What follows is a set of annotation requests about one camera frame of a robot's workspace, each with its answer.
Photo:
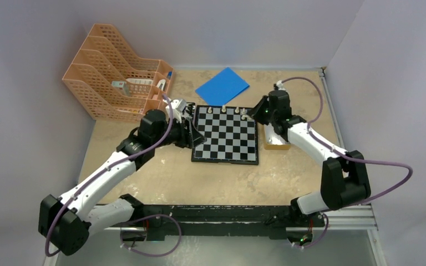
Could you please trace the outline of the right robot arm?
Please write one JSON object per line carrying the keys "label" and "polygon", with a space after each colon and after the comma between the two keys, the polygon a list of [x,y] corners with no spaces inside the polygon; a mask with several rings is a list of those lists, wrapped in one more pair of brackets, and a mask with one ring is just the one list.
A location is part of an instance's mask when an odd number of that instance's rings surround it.
{"label": "right robot arm", "polygon": [[289,218],[301,226],[311,214],[338,210],[367,199],[371,194],[368,173],[359,151],[348,152],[327,140],[320,140],[309,123],[292,114],[289,94],[274,90],[263,96],[247,112],[263,125],[271,125],[276,136],[303,150],[322,166],[319,191],[295,198],[290,203]]}

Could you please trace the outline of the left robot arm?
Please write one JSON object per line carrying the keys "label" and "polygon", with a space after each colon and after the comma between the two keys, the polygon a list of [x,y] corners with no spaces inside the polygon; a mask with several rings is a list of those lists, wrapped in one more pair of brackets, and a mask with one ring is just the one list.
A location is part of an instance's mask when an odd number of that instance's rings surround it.
{"label": "left robot arm", "polygon": [[160,146],[174,144],[193,149],[204,141],[194,126],[192,111],[169,109],[167,119],[161,110],[149,110],[140,126],[133,129],[110,157],[82,183],[59,197],[48,195],[39,206],[38,232],[45,237],[44,252],[53,257],[62,252],[72,255],[88,238],[112,225],[138,226],[153,219],[172,222],[177,234],[181,227],[171,215],[157,210],[147,212],[146,205],[130,195],[122,195],[111,204],[98,202],[121,181],[134,174],[155,155]]}

